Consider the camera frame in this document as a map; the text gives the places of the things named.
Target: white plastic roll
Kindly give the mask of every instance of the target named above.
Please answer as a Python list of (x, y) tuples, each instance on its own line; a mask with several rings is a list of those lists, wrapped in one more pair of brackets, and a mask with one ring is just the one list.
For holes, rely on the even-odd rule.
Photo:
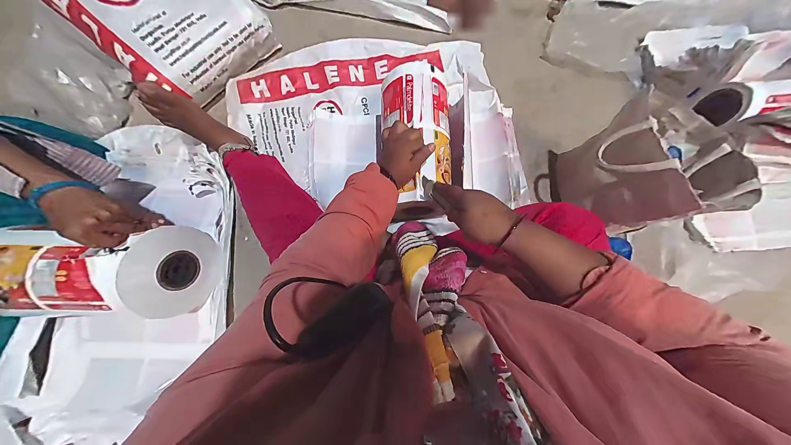
[(2, 315), (90, 315), (130, 310), (170, 318), (200, 309), (220, 281), (221, 251), (209, 234), (165, 226), (116, 249), (0, 246)]

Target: printed packaging roll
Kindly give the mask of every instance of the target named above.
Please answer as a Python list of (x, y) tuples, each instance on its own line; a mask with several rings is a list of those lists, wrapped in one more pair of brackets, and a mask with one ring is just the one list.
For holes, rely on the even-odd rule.
[(445, 76), (425, 61), (394, 68), (382, 84), (382, 128), (390, 128), (400, 120), (410, 128), (419, 128), (423, 143), (436, 146), (415, 178), (399, 190), (394, 221), (436, 218), (444, 214), (426, 195), (422, 178), (460, 184), (463, 155), (454, 157), (451, 154), (449, 109)]
[(209, 234), (185, 226), (132, 235), (116, 249), (0, 245), (0, 315), (175, 317), (203, 306), (220, 258)]

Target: roll core hole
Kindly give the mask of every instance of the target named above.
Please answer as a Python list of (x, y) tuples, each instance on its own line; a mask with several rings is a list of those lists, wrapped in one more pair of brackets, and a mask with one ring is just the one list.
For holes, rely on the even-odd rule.
[(704, 97), (693, 110), (715, 127), (721, 127), (739, 114), (744, 95), (737, 89), (726, 88)]
[(169, 253), (157, 267), (157, 282), (166, 291), (182, 291), (200, 275), (200, 260), (194, 253), (179, 250)]

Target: pink kurta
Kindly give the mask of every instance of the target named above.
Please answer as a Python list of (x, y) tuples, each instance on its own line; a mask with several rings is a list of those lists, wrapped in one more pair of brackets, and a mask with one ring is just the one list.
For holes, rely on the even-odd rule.
[[(285, 358), (263, 327), (263, 299), (283, 280), (362, 281), (396, 200), (375, 165), (353, 175), (272, 264), (257, 300), (159, 397), (127, 443), (417, 444), (427, 429), (442, 429), (422, 333), (399, 287), (388, 289), (396, 301), (389, 325), (317, 362)], [(531, 300), (492, 272), (495, 264), (475, 270), (460, 296), (497, 341), (553, 443), (791, 443), (791, 350), (610, 258), (569, 308)], [(293, 341), (338, 296), (319, 284), (288, 287), (275, 300), (275, 323)], [(456, 432), (464, 427), (448, 422)], [(443, 443), (442, 432), (433, 438)]]

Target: bracelet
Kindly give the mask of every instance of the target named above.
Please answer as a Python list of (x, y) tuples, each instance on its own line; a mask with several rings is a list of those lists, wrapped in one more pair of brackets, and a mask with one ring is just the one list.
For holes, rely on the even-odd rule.
[(255, 151), (252, 144), (244, 145), (240, 143), (224, 143), (217, 149), (217, 153), (220, 155), (220, 160), (225, 159), (225, 154), (229, 151), (234, 150), (250, 150)]
[(517, 220), (514, 221), (513, 224), (511, 225), (511, 228), (508, 229), (507, 232), (505, 232), (505, 236), (502, 237), (502, 240), (500, 240), (500, 242), (497, 244), (496, 250), (500, 250), (500, 248), (502, 248), (502, 245), (504, 245), (505, 242), (508, 241), (508, 238), (511, 236), (513, 231), (517, 229), (517, 226), (519, 226), (519, 223), (521, 223), (522, 221), (524, 221), (524, 215), (519, 215)]
[(393, 183), (393, 185), (395, 185), (395, 188), (400, 188), (400, 187), (398, 186), (398, 184), (396, 183), (396, 179), (393, 177), (393, 175), (391, 175), (391, 174), (390, 174), (390, 172), (388, 172), (388, 170), (387, 170), (387, 169), (385, 169), (385, 168), (384, 168), (383, 166), (381, 166), (381, 165), (379, 165), (379, 173), (382, 173), (382, 176), (384, 176), (384, 177), (388, 178), (388, 179), (390, 180), (390, 182), (392, 182), (392, 183)]
[(50, 182), (49, 184), (44, 184), (40, 187), (36, 187), (28, 193), (28, 202), (33, 205), (35, 208), (39, 208), (39, 201), (41, 200), (44, 195), (49, 192), (54, 192), (55, 190), (59, 190), (61, 188), (66, 187), (82, 187), (87, 188), (88, 190), (93, 190), (95, 192), (99, 192), (99, 186), (95, 184), (91, 184), (89, 182), (84, 181), (55, 181)]

